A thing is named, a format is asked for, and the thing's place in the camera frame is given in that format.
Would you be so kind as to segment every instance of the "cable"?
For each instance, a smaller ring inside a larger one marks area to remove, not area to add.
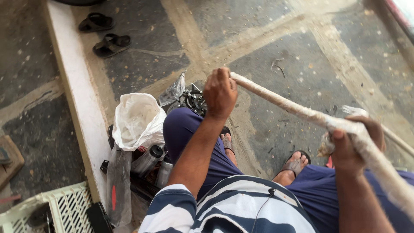
[[[260,207],[260,209],[259,209],[259,211],[258,211],[258,213],[256,214],[256,218],[255,218],[255,221],[254,221],[254,223],[253,223],[253,227],[252,227],[252,231],[251,231],[251,233],[253,233],[253,230],[254,230],[254,228],[255,228],[255,225],[256,225],[256,220],[258,219],[258,216],[259,216],[259,213],[260,213],[260,211],[262,210],[262,208],[263,208],[263,206],[267,203],[267,201],[272,197],[272,196],[274,196],[274,192],[275,192],[275,189],[272,189],[272,188],[270,188],[269,190],[269,198],[263,203],[263,205]]]

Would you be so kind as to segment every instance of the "brown sandal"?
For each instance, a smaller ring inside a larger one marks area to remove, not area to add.
[[[227,126],[224,126],[223,129],[220,132],[220,135],[224,134],[224,138],[223,138],[223,145],[224,145],[224,149],[230,149],[233,153],[234,153],[234,149],[233,149],[233,144],[231,143],[231,141],[226,137],[226,134],[230,134],[230,129]]]
[[[302,155],[304,155],[304,156],[306,156],[306,158],[308,159],[308,165],[309,164],[311,164],[311,158],[309,157],[309,155],[305,152],[305,151],[303,151],[303,150],[297,150],[297,151],[295,151],[295,152],[300,152],[301,153],[301,157],[302,157]],[[289,161],[289,159],[291,159],[292,158],[292,156],[293,156],[293,154],[295,153],[295,152],[293,152],[290,156],[289,156],[289,158],[287,158],[286,159],[286,162],[285,162],[285,164],[283,165],[283,167],[282,167],[282,169],[276,174],[276,176],[280,173],[280,172],[283,172],[283,171],[286,171],[286,170],[290,170],[290,171],[292,171],[293,173],[294,173],[294,175],[295,175],[295,178],[296,178],[296,176],[297,175],[299,175],[299,173],[302,171],[302,168],[301,168],[301,160],[300,160],[300,158],[299,159],[297,159],[297,160],[295,160],[295,161],[293,161],[293,162],[288,162]]]

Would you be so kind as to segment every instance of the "foot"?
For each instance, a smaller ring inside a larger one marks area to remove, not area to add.
[[[231,136],[230,134],[222,134],[220,135],[221,140],[224,139],[224,137],[227,137],[227,139],[231,142]],[[234,152],[230,149],[224,149],[224,152],[226,153],[226,156],[234,163],[234,165],[236,165],[237,167],[237,162],[236,162],[236,156],[234,155]]]
[[[302,155],[300,151],[293,153],[292,157],[288,160],[288,162],[294,162],[295,160],[301,160],[301,169],[303,169],[308,164],[308,159],[306,156]],[[287,186],[293,182],[295,179],[295,174],[291,170],[285,170],[279,172],[275,178],[273,178],[273,182],[279,183],[283,186]]]

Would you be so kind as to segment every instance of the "man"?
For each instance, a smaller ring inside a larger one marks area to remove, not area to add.
[[[335,170],[307,165],[310,158],[297,151],[272,181],[243,175],[231,134],[223,128],[237,99],[229,69],[215,69],[203,94],[208,105],[204,119],[179,108],[164,122],[165,142],[175,165],[139,232],[395,232],[376,197],[381,193],[378,184],[364,173],[364,162],[344,131],[332,134]],[[377,146],[385,149],[377,123],[361,117],[351,120],[363,122]],[[386,198],[381,200],[383,206],[384,202],[387,208],[393,206]],[[391,212],[407,220],[399,210]],[[397,227],[414,229],[410,222],[402,224]]]

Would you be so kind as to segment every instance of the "plastic-wrapped rod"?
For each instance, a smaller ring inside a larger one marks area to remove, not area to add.
[[[377,178],[378,183],[386,193],[388,199],[405,212],[414,223],[414,187],[400,177],[392,164],[372,141],[364,124],[332,117],[322,112],[309,109],[285,99],[241,75],[234,72],[230,75],[238,85],[291,114],[326,128],[329,132],[337,128],[345,130],[351,138],[355,151],[364,159],[367,167]]]

